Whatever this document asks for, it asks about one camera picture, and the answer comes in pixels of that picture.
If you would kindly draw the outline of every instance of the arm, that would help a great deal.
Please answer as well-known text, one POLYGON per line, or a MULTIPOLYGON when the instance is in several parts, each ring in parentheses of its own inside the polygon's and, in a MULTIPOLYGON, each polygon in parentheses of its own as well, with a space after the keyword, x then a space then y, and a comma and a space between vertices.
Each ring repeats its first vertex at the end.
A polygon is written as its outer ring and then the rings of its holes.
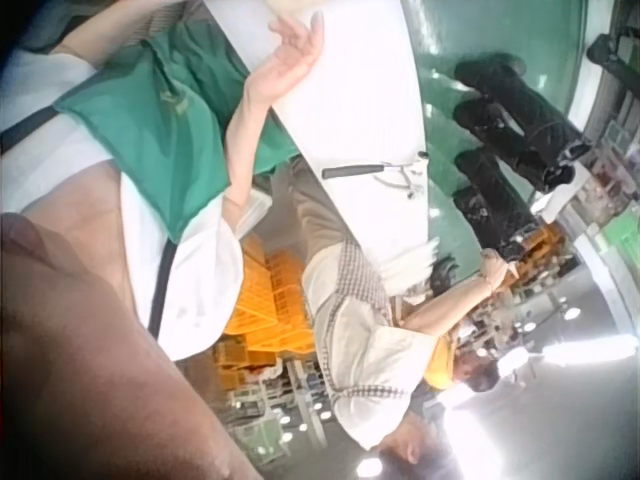
POLYGON ((484 278, 469 279, 421 307, 403 328, 440 337, 490 296, 491 288, 484 278))
POLYGON ((321 15, 313 16, 310 29, 293 17, 279 17, 269 28, 282 37, 282 43, 247 78, 225 138, 231 186, 225 193, 222 215, 234 231, 249 200, 256 151, 269 109, 309 74, 324 44, 321 15))
POLYGON ((480 276, 431 300, 411 315, 403 328, 440 337, 460 322, 465 315, 493 295, 510 268, 493 250, 483 252, 480 276))
POLYGON ((224 147, 231 186, 224 195, 222 216, 234 232, 251 193, 256 150, 268 112, 268 105, 256 105, 245 94, 227 128, 224 147))
POLYGON ((182 0, 119 0, 68 34, 51 51, 79 57, 100 67, 153 12, 182 0))

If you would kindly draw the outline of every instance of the hand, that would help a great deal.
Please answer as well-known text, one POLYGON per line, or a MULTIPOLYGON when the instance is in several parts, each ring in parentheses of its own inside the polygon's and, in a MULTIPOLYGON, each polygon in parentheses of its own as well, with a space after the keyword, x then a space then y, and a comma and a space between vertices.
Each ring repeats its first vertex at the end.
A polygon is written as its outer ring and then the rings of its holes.
POLYGON ((298 85, 313 68, 324 46, 324 20, 321 13, 311 18, 311 29, 289 16, 279 16, 269 30, 282 37, 282 43, 245 83, 245 93, 254 106, 271 107, 298 85))
POLYGON ((485 278, 491 287, 491 292, 496 292, 507 272, 511 271, 516 277, 515 265, 505 262, 495 250, 487 249, 482 252, 482 267, 480 267, 480 275, 485 278))

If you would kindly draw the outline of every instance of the white board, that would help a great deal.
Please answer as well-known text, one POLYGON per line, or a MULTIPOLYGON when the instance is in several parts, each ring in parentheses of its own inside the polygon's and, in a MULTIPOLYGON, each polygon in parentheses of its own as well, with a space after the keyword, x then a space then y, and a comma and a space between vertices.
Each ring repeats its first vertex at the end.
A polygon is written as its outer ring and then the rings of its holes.
MULTIPOLYGON (((278 44, 264 0, 205 0, 250 70, 278 44)), ((316 175, 350 164, 407 163, 425 149, 413 52, 398 0, 332 0, 325 49, 311 75, 275 105, 316 175)), ((313 10, 298 17, 309 22, 313 10)), ((428 201, 371 176, 323 181, 362 245, 380 266, 428 239, 428 201)))

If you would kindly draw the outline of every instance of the white shirt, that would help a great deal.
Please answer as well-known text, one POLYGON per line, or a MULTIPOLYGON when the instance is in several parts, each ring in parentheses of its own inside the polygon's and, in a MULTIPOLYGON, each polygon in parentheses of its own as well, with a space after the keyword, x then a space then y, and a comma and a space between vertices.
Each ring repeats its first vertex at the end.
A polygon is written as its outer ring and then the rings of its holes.
MULTIPOLYGON (((51 105, 93 73, 72 55, 16 52, 3 77, 1 130, 51 105)), ((83 125, 58 115, 3 155, 2 211, 21 212, 66 179, 111 158, 83 125)), ((120 200, 129 278, 146 327, 167 233, 124 174, 120 200)), ((171 268, 158 339, 171 360, 201 352, 220 338, 242 279, 241 247, 222 218, 219 196, 189 223, 171 268)))
MULTIPOLYGON (((335 304, 341 245, 319 252, 307 266, 302 283, 313 315, 316 352, 323 361, 327 322, 335 304)), ((338 389, 357 386, 392 387, 402 398, 340 397, 336 418, 362 448, 370 450, 393 432, 409 407, 410 394, 423 377, 436 338, 390 327, 377 311, 347 299, 329 344, 329 372, 338 389)))

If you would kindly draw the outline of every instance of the yellow shirt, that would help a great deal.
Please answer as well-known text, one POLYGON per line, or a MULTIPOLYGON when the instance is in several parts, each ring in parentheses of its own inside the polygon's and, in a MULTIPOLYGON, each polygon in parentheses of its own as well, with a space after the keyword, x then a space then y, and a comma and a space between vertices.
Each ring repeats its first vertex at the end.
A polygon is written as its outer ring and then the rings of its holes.
POLYGON ((448 332, 438 339, 431 359, 424 372, 425 381, 438 390, 446 390, 455 385, 453 380, 453 362, 458 346, 458 329, 448 332))

